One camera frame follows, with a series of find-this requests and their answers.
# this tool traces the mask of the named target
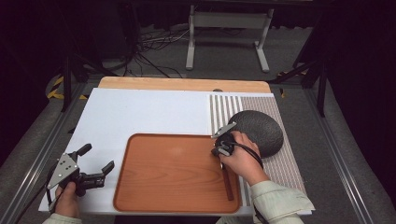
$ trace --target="black round object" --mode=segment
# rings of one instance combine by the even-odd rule
[[[245,133],[259,147],[262,158],[274,156],[283,146],[283,132],[279,124],[267,114],[255,110],[245,110],[230,118],[229,124],[236,122],[230,131]]]

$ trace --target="floor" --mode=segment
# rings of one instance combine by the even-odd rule
[[[271,29],[264,44],[264,52],[271,70],[268,74],[261,71],[252,47],[259,34],[250,30],[203,30],[198,33],[192,71],[184,69],[187,35],[181,36],[178,41],[163,49],[148,49],[142,52],[142,55],[153,64],[163,66],[160,69],[171,77],[269,80],[276,77],[277,73],[292,68],[291,65],[310,32],[310,29],[299,28]],[[112,66],[117,63],[119,62],[106,61],[104,65]],[[125,69],[114,72],[132,77],[163,77],[157,69],[144,63],[148,62],[144,58],[136,57],[128,64],[126,73]],[[180,75],[165,66],[176,69]],[[89,94],[92,88],[98,85],[100,78],[100,75],[91,75],[87,84],[74,84],[74,89],[82,89],[83,94]],[[283,95],[280,94],[281,87],[284,90]],[[312,216],[303,217],[304,223],[396,223],[395,209],[361,155],[332,95],[330,84],[326,92],[325,119],[318,118],[316,110],[312,108],[310,99],[316,90],[316,87],[308,91],[302,90],[298,85],[271,85],[304,179],[307,195],[317,208]],[[21,208],[33,198],[45,182],[50,165],[64,152],[72,136],[69,131],[77,126],[86,102],[87,100],[76,100],[73,109],[66,115],[60,112],[62,100],[49,99],[48,106],[1,167],[0,214],[5,214],[1,219],[2,223],[8,223],[8,217],[16,216],[21,211],[19,209],[13,213],[16,195],[24,196],[21,198]],[[62,128],[55,133],[60,120]],[[323,122],[330,133],[323,128]],[[49,136],[55,137],[56,140],[50,142]],[[50,146],[48,157],[42,161],[41,168],[33,166],[35,161],[41,159],[42,148],[45,146]],[[335,147],[339,154],[334,154]],[[340,162],[346,164],[346,170],[350,175],[345,175],[345,168],[341,169]],[[355,193],[359,194],[353,195],[358,196],[358,200],[354,200],[351,191],[348,190],[348,187],[355,186],[358,190]],[[48,217],[46,213],[37,212],[43,195],[44,192],[41,192],[28,207],[20,223],[41,223]],[[84,223],[114,222],[113,216],[93,214],[83,214],[82,219]]]

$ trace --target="gray carpet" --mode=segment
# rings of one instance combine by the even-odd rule
[[[291,69],[310,31],[309,29],[288,30],[284,28],[270,30],[264,45],[264,52],[271,70],[269,74],[261,71],[256,52],[252,47],[256,36],[260,34],[256,31],[243,31],[236,36],[226,35],[217,30],[200,32],[196,37],[195,62],[192,71],[184,69],[188,46],[188,42],[184,39],[164,49],[152,49],[142,54],[152,63],[174,68],[187,78],[265,80],[274,78],[278,72]],[[114,63],[117,62],[107,62],[105,66],[111,66]],[[128,68],[132,72],[128,76],[162,76],[151,66],[142,64],[140,68],[136,61],[132,61]],[[176,76],[176,72],[172,70],[164,68],[163,71],[172,74],[172,77]],[[120,75],[123,72],[123,69],[116,71]],[[100,76],[92,76],[84,93],[89,93],[93,87],[97,86],[99,78]],[[280,96],[278,86],[271,86],[271,90],[276,96],[291,148],[305,181],[308,197],[317,208],[312,216],[303,217],[304,223],[360,223],[333,164],[325,136],[313,116],[314,112],[309,109],[304,90],[298,87],[285,87],[286,97],[284,98]],[[49,167],[64,151],[71,137],[71,133],[67,132],[76,127],[85,104],[85,100],[78,101],[32,192],[44,183]],[[4,214],[7,210],[25,173],[34,162],[35,156],[60,115],[61,108],[61,100],[51,99],[49,105],[1,167],[0,214]],[[396,223],[395,210],[389,197],[361,155],[332,96],[330,85],[326,95],[325,113],[374,223]],[[20,223],[41,223],[48,217],[48,214],[37,212],[43,193],[30,206]],[[113,223],[114,221],[112,216],[84,214],[82,218],[84,223]]]

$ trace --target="brown tray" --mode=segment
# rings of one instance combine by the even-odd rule
[[[240,206],[237,175],[228,169],[228,201],[208,135],[138,133],[128,140],[114,207],[121,212],[227,213]]]

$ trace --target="person's left hand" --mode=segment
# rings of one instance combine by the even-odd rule
[[[65,189],[58,187],[55,191],[56,197],[61,195],[56,204],[55,213],[65,217],[79,218],[78,196],[75,193],[76,183],[69,182]]]

